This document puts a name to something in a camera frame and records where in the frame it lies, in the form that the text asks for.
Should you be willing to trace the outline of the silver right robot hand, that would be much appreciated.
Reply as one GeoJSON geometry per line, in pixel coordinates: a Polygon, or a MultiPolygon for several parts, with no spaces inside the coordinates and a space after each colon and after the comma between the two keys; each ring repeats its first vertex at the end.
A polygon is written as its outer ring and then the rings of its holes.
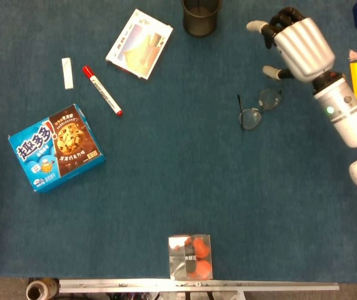
{"type": "Polygon", "coordinates": [[[310,83],[329,71],[335,55],[312,18],[294,7],[285,7],[270,21],[254,20],[246,25],[264,37],[266,48],[275,47],[297,80],[310,83]]]}

